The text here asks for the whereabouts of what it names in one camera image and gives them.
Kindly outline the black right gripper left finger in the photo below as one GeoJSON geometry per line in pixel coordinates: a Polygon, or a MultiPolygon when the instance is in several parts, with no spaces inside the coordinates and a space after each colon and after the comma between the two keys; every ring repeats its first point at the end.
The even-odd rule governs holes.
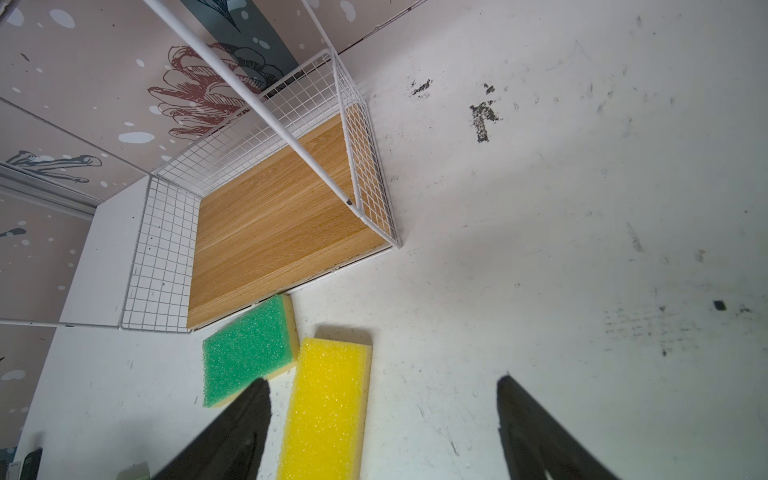
{"type": "Polygon", "coordinates": [[[255,479],[271,419],[267,380],[252,382],[157,479],[255,479]]]}

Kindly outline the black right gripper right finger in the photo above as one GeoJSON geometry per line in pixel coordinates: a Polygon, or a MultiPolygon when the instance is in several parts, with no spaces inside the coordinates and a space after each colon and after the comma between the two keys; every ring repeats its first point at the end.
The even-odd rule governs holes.
{"type": "Polygon", "coordinates": [[[499,435],[512,479],[614,479],[516,380],[497,382],[499,435]]]}

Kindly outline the yellow sponge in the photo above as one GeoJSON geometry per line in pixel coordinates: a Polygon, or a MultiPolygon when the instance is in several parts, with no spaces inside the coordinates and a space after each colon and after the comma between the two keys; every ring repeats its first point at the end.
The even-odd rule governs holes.
{"type": "Polygon", "coordinates": [[[360,475],[372,347],[306,338],[286,417],[278,479],[360,475]]]}

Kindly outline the light green sponge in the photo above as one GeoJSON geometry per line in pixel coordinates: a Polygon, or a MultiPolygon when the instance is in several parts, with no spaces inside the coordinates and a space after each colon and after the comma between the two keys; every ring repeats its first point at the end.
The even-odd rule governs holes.
{"type": "Polygon", "coordinates": [[[281,294],[262,302],[207,338],[202,350],[206,408],[229,403],[257,379],[290,370],[299,356],[291,298],[281,294]]]}

